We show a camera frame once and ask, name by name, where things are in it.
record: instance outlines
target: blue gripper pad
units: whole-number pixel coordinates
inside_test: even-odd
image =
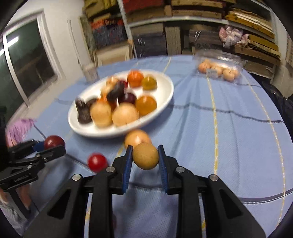
[[[163,189],[165,190],[165,193],[167,193],[168,173],[167,173],[166,165],[164,162],[164,157],[166,156],[166,154],[162,145],[158,146],[158,153],[159,153],[159,169],[161,174],[162,185],[163,185]]]
[[[33,150],[35,152],[40,152],[40,151],[43,151],[44,149],[45,149],[45,147],[44,147],[44,141],[41,141],[41,142],[39,142],[39,143],[37,143],[37,144],[35,144],[33,146]]]
[[[132,151],[133,151],[133,147],[128,146],[126,153],[125,153],[126,163],[125,163],[125,167],[124,167],[123,182],[122,182],[123,193],[126,193],[126,190],[128,189],[130,172],[131,172],[131,167],[132,167]]]

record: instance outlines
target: label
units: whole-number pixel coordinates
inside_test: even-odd
[[[209,78],[217,78],[218,77],[218,72],[216,69],[207,69],[207,76]]]

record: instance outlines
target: red cherry tomato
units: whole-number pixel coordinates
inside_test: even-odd
[[[65,141],[57,135],[48,136],[47,139],[44,141],[44,148],[49,149],[58,145],[65,146]]]
[[[128,88],[128,83],[127,83],[126,81],[121,80],[121,82],[124,84],[124,88],[125,88],[125,89]]]
[[[88,167],[91,171],[97,173],[108,167],[108,162],[102,154],[94,153],[88,158]]]

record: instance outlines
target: clear plastic box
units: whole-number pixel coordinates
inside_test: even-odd
[[[195,56],[197,72],[209,78],[233,82],[241,77],[243,64],[237,55],[220,50],[200,50]]]

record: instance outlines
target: black gripper frame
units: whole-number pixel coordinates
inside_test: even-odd
[[[89,193],[93,194],[89,237],[114,238],[112,194],[123,195],[128,187],[132,165],[132,146],[125,156],[96,175],[73,175],[38,214],[24,238],[80,238]]]
[[[44,168],[45,163],[63,156],[66,152],[64,146],[57,146],[38,152],[33,158],[24,159],[34,152],[33,147],[38,143],[40,142],[29,140],[9,149],[2,148],[8,158],[1,164],[0,188],[10,194],[25,218],[29,218],[30,210],[24,206],[16,189],[36,181],[38,172]]]
[[[215,174],[207,178],[194,175],[166,156],[158,147],[159,164],[165,169],[164,189],[168,195],[179,194],[176,238],[201,238],[199,194],[202,196],[207,238],[265,238],[254,217]]]

